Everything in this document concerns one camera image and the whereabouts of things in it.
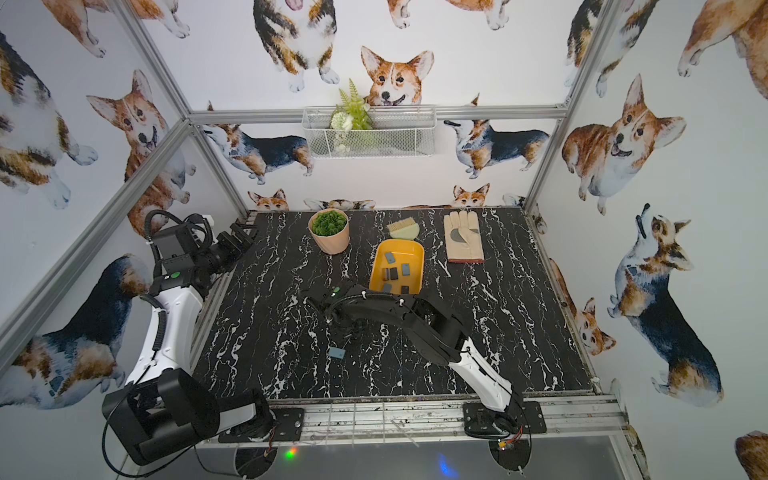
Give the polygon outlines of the brown eraser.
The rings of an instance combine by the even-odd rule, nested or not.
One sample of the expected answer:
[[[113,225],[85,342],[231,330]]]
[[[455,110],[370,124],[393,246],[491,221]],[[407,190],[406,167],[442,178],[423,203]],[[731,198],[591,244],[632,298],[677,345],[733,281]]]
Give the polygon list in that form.
[[[398,280],[399,279],[398,269],[396,267],[385,268],[384,279],[386,281]]]

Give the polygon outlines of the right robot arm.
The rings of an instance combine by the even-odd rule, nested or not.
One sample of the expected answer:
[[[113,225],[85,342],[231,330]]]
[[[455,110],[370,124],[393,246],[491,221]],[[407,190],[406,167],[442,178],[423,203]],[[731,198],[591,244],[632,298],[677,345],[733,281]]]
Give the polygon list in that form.
[[[333,287],[315,285],[302,295],[329,322],[336,341],[351,339],[364,323],[397,327],[425,360],[458,374],[495,418],[514,422],[522,415],[521,395],[490,366],[474,345],[468,323],[439,296],[378,292],[349,280]]]

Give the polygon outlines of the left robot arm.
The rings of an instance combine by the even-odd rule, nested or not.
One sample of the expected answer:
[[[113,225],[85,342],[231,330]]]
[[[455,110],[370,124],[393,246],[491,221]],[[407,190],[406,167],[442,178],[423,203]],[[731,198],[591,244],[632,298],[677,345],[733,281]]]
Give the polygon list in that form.
[[[102,404],[105,428],[136,465],[226,432],[255,438],[273,432],[275,417],[260,390],[218,398],[191,374],[195,322],[213,278],[231,270],[255,236],[255,226],[241,223],[215,235],[210,219],[192,214],[149,237],[153,283],[141,297],[152,307],[149,329],[125,386]]]

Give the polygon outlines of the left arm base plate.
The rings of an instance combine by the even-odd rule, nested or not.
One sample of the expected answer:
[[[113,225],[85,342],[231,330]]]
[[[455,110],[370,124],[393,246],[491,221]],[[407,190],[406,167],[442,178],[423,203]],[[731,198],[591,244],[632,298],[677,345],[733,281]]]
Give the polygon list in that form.
[[[220,443],[269,443],[294,442],[301,437],[305,410],[303,408],[278,408],[269,414],[225,430],[218,436]]]

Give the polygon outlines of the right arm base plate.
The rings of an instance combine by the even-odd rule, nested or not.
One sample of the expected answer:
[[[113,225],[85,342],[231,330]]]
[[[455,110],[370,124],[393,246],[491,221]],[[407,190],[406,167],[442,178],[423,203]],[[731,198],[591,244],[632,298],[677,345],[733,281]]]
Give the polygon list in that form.
[[[467,436],[484,440],[504,440],[517,435],[547,432],[541,406],[534,401],[514,401],[510,413],[490,410],[482,403],[464,403],[462,421]]]

